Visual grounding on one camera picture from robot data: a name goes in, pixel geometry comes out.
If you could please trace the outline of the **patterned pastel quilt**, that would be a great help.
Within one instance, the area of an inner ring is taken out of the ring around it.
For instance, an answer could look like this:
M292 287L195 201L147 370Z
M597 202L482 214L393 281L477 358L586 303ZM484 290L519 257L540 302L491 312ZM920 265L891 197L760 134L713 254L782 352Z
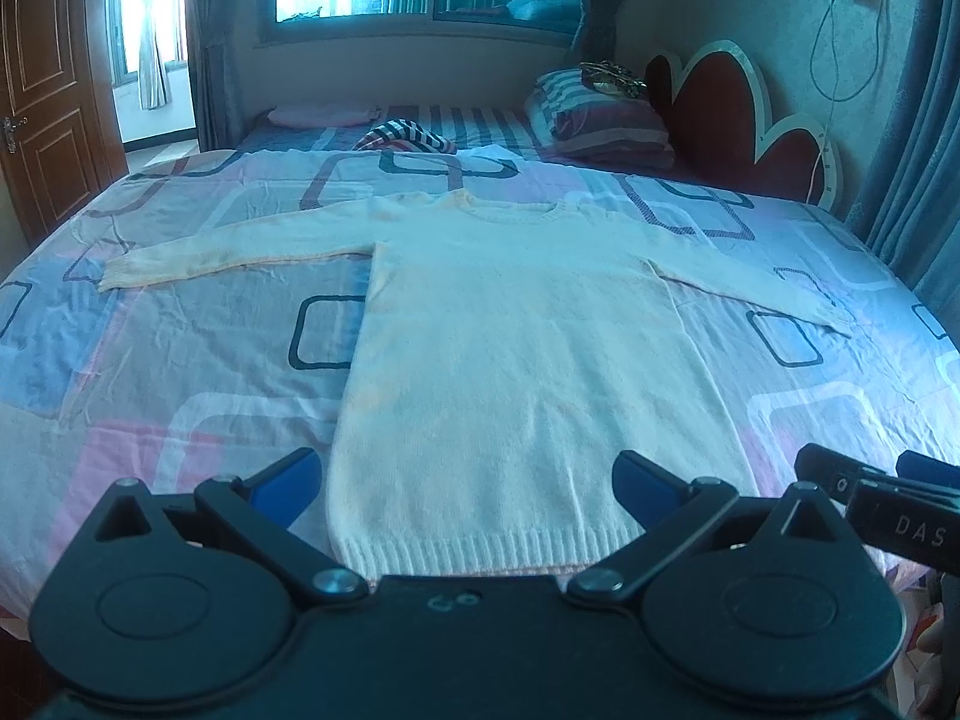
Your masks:
M832 301L850 333L672 286L731 415L753 493L793 481L807 444L891 470L958 457L958 353L937 317L827 211L732 190L516 160L485 146L413 154L223 154L128 177L2 286L2 614L23 621L109 484L185 493L311 447L322 493L299 538L332 551L325 472L368 255L245 266L107 289L113 260L243 221L402 193L617 211Z

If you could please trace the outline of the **cream knit sweater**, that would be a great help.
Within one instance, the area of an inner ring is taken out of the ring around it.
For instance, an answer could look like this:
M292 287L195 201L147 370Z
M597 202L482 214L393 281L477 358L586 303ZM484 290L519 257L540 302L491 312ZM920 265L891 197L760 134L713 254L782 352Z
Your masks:
M133 250L107 289L370 257L325 472L338 561L364 577L571 569L636 535L623 450L757 485L674 284L850 333L822 294L617 211L402 193Z

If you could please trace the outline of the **striped purple pillow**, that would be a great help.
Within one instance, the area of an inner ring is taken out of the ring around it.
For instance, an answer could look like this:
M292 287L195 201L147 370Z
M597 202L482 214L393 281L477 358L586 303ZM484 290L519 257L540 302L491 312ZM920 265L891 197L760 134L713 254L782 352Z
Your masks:
M580 68L540 76L526 115L550 158L626 171L665 171L675 163L667 127L649 99L597 91Z

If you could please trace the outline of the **red white scalloped headboard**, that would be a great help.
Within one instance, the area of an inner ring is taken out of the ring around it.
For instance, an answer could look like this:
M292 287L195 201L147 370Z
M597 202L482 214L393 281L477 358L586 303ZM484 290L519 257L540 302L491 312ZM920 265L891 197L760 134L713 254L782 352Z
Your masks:
M827 127L809 114L775 117L763 71L734 41L704 44L688 60L661 50L644 81L677 179L823 210L841 197L843 166Z

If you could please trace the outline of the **striped bed sheet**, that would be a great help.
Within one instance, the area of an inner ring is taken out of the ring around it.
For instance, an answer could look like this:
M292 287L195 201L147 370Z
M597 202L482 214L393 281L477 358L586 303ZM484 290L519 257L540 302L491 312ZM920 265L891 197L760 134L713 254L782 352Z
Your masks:
M542 103L524 109L455 106L278 106L260 116L242 151L356 151L400 149L462 153L499 146L531 161L643 171L669 169L674 148L659 114L586 106L556 114Z

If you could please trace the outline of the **pink small pillow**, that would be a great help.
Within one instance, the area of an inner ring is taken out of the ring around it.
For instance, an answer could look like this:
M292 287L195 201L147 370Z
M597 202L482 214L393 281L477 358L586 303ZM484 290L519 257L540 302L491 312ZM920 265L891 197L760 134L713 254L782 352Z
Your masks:
M381 109L369 104L327 103L327 104L287 104L277 106L267 114L272 125L291 130L311 130L311 128L356 127L374 122L381 115Z

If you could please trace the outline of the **grey curtain left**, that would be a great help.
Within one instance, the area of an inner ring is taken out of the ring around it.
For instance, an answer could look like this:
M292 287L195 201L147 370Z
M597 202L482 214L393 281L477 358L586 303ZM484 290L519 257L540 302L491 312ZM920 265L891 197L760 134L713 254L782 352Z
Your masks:
M241 85L233 34L238 0L184 0L190 94L202 151L242 137Z

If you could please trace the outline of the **blue curtain far right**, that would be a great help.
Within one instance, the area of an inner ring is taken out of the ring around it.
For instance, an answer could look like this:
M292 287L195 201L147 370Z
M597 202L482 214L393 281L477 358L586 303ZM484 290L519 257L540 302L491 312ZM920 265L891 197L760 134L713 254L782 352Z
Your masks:
M887 130L848 226L958 332L958 0L918 0Z

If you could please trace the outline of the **teal cushion on sill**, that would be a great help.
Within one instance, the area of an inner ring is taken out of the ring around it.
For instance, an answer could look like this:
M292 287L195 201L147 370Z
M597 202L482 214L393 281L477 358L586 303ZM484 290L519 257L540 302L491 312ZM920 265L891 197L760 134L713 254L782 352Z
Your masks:
M517 21L568 26L581 20L578 0L509 0L506 8Z

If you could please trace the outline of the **dark patterned item on pillow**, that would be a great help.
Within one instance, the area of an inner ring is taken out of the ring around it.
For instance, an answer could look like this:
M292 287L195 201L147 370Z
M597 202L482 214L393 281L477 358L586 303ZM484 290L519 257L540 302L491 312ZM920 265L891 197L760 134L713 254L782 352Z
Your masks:
M625 99L644 99L647 96L647 86L643 78L636 76L630 68L612 60L581 62L579 70L583 85L597 93Z

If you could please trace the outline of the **red black striped cloth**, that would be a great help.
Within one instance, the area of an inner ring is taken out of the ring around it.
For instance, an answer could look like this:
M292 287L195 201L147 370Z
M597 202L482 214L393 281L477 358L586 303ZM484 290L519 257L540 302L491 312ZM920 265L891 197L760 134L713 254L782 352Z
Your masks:
M389 119L364 133L355 151L408 151L409 153L455 154L457 145L410 119Z

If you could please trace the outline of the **brown wooden door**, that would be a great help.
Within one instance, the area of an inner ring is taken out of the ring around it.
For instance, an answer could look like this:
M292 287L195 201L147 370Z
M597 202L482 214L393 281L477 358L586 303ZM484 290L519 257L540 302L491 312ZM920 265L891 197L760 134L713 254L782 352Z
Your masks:
M2 0L2 172L31 247L127 174L106 0Z

